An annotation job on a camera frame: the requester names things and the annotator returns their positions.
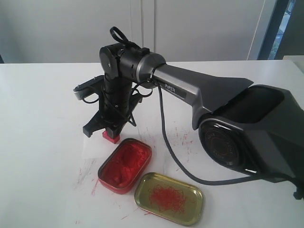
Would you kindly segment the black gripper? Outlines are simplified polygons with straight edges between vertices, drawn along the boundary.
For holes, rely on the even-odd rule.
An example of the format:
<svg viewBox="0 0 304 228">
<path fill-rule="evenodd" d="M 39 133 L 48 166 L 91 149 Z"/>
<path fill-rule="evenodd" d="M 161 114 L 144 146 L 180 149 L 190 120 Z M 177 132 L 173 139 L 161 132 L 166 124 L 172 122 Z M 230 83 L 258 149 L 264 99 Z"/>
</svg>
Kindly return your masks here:
<svg viewBox="0 0 304 228">
<path fill-rule="evenodd" d="M 109 94 L 99 91 L 99 109 L 92 119 L 83 126 L 83 133 L 90 138 L 94 132 L 105 129 L 111 138 L 118 136 L 126 123 L 136 127 L 133 111 L 142 102 L 143 95 L 139 92 L 127 94 L 119 101 L 111 101 Z"/>
</svg>

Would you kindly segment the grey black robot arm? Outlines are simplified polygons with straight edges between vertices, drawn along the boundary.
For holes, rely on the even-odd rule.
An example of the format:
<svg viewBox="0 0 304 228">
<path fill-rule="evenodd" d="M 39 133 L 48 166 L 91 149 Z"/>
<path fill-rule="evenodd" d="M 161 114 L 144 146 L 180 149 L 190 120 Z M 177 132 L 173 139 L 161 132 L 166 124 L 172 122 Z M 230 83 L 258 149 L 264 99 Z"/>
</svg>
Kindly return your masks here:
<svg viewBox="0 0 304 228">
<path fill-rule="evenodd" d="M 74 89 L 79 100 L 97 95 L 97 113 L 83 127 L 87 137 L 105 129 L 110 138 L 126 123 L 144 95 L 139 87 L 168 92 L 191 108 L 192 128 L 215 162 L 244 174 L 232 180 L 204 180 L 180 161 L 177 165 L 197 183 L 231 185 L 256 180 L 288 181 L 294 197 L 304 197 L 304 112 L 292 93 L 246 78 L 218 77 L 174 67 L 147 48 L 134 44 L 102 47 L 104 73 Z"/>
</svg>

